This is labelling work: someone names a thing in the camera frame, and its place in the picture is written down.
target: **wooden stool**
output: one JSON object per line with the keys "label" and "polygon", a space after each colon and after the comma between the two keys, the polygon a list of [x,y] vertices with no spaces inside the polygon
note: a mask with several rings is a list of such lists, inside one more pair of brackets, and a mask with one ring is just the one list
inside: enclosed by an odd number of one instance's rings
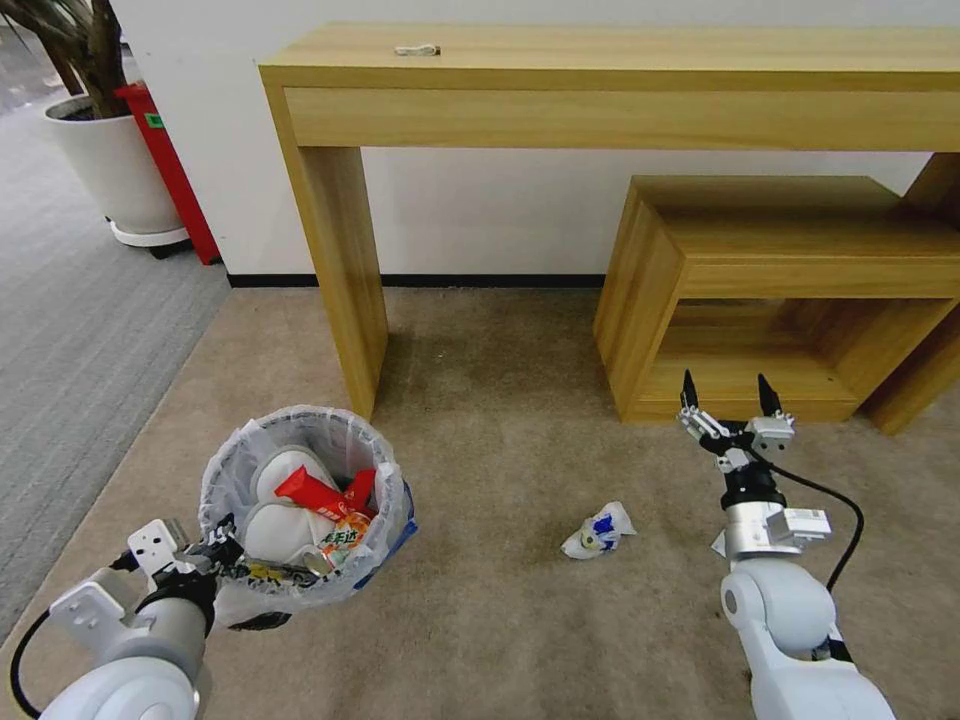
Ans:
{"label": "wooden stool", "polygon": [[840,421],[958,298],[960,233],[868,178],[638,176],[594,335],[624,421],[671,420],[687,367],[716,416],[755,415],[762,372]]}

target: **trash on floor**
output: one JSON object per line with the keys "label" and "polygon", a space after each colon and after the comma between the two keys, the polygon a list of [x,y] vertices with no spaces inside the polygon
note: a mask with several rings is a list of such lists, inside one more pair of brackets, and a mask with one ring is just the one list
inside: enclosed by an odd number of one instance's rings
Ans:
{"label": "trash on floor", "polygon": [[615,500],[584,520],[580,529],[568,537],[560,549],[574,560],[591,560],[616,550],[621,535],[636,534],[627,511],[619,500]]}

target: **white flower pot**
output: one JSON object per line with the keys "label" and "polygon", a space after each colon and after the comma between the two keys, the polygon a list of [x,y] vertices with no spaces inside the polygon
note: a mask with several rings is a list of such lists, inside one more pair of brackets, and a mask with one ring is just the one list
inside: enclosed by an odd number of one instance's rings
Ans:
{"label": "white flower pot", "polygon": [[70,165],[111,220],[117,240],[157,247],[187,238],[177,209],[132,116],[64,120],[90,107],[85,95],[47,108],[46,118]]}

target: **floor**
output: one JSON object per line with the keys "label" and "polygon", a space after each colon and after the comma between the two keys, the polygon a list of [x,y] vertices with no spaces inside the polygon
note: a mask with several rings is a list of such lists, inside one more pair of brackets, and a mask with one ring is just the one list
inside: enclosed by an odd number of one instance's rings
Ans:
{"label": "floor", "polygon": [[[721,481],[678,427],[617,422],[591,338],[596,300],[387,291],[392,335],[373,421],[396,449],[421,530],[349,602],[274,631],[211,635],[205,720],[750,717],[746,664],[719,608],[724,563],[709,550],[724,521]],[[319,295],[231,292],[27,620],[139,524],[178,517],[195,528],[218,444],[249,417],[303,402],[347,402]],[[784,464],[866,512],[836,589],[850,650],[898,717],[960,717],[960,388],[895,438],[859,418],[798,427]],[[804,557],[824,578],[852,519],[782,489],[831,515],[836,537]],[[639,535],[599,560],[563,557],[563,539],[611,499]],[[28,693],[45,703],[82,657],[42,629],[26,657]]]}
{"label": "floor", "polygon": [[0,115],[0,638],[229,292],[114,239],[44,104]]}
{"label": "floor", "polygon": [[0,25],[0,115],[62,88],[63,81],[37,36]]}

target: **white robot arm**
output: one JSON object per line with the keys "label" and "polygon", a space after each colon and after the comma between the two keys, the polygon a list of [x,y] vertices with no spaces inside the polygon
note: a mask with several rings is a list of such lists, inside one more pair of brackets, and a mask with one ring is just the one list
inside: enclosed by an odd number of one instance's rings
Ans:
{"label": "white robot arm", "polygon": [[[42,720],[193,720],[206,636],[213,626],[217,575],[242,549],[227,518],[204,542],[188,545],[177,523],[154,520],[128,550],[58,598],[14,655],[11,679],[21,708]],[[139,568],[150,594],[139,605],[121,570]],[[97,667],[39,714],[19,687],[22,650],[43,620],[67,630]]]}
{"label": "white robot arm", "polygon": [[726,481],[720,504],[727,526],[714,549],[731,571],[720,585],[720,601],[747,656],[754,714],[757,720],[894,720],[847,652],[830,592],[789,560],[828,537],[830,524],[821,510],[787,508],[778,491],[770,472],[775,466],[762,458],[786,449],[793,418],[762,375],[759,385],[763,417],[718,421],[697,407],[688,371],[678,416],[716,456]]}

